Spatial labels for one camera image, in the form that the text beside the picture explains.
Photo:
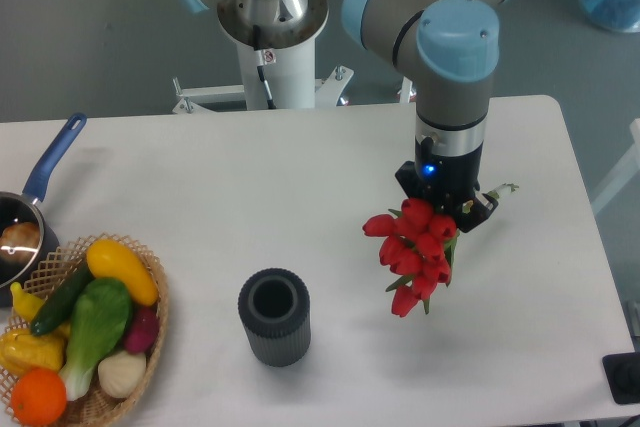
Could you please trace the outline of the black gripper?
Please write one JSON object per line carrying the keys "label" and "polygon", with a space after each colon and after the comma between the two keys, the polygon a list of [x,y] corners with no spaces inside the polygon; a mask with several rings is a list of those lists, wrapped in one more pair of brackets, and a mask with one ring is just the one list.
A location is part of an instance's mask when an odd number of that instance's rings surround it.
{"label": "black gripper", "polygon": [[457,228],[468,233],[484,223],[499,205],[496,191],[477,192],[483,146],[463,156],[444,157],[415,146],[415,159],[405,161],[394,176],[407,198],[427,200],[453,213]]}

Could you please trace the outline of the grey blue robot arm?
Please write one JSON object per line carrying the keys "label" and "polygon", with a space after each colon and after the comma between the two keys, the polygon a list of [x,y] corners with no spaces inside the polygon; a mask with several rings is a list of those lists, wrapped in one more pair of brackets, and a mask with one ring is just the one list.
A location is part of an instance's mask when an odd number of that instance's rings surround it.
{"label": "grey blue robot arm", "polygon": [[[327,0],[182,0],[213,10],[234,41],[251,110],[312,108],[317,35]],[[507,0],[343,0],[341,22],[361,48],[416,89],[415,157],[396,172],[405,194],[431,202],[468,232],[495,211],[478,183],[493,74],[496,7]]]}

